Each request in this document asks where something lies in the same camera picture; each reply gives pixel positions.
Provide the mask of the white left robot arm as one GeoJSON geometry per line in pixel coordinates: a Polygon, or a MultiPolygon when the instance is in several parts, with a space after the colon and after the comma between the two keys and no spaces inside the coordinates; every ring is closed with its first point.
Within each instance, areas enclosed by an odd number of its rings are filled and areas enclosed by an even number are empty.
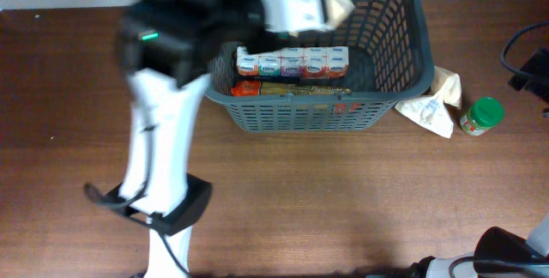
{"type": "Polygon", "coordinates": [[[229,42],[276,51],[292,33],[324,32],[326,0],[137,0],[117,32],[129,89],[131,129],[124,181],[107,193],[85,184],[93,203],[149,231],[147,277],[185,277],[193,225],[212,194],[187,173],[192,133],[210,64],[229,42]]]}

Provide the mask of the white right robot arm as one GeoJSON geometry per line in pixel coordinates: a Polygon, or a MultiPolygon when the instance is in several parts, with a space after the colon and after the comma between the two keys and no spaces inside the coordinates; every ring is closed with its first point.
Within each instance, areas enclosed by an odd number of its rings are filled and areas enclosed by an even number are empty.
{"type": "Polygon", "coordinates": [[[415,278],[548,278],[548,218],[522,238],[491,227],[473,252],[453,258],[426,257],[404,274],[415,278]]]}

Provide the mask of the spaghetti packet with red ends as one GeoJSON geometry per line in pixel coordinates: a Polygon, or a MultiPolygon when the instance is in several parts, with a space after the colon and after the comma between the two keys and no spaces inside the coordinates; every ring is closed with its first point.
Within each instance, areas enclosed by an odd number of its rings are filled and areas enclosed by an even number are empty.
{"type": "Polygon", "coordinates": [[[300,86],[276,82],[241,81],[231,89],[232,96],[256,96],[256,95],[324,95],[324,94],[350,94],[349,88],[330,86],[300,86]]]}

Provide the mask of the Kleenex tissue multipack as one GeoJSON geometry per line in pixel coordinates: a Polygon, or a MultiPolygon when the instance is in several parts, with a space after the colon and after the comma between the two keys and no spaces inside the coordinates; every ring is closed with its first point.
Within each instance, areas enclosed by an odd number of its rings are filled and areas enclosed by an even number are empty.
{"type": "Polygon", "coordinates": [[[237,72],[242,76],[335,79],[349,68],[347,46],[293,47],[250,54],[245,46],[236,49],[237,72]]]}

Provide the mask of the white beige food bag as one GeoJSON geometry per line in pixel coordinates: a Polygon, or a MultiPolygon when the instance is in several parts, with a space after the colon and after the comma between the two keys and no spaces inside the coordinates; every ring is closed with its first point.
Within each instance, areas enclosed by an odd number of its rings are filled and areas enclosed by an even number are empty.
{"type": "Polygon", "coordinates": [[[399,101],[395,109],[417,125],[450,139],[454,122],[446,105],[461,108],[461,79],[458,74],[436,66],[431,93],[415,99],[399,101]]]}

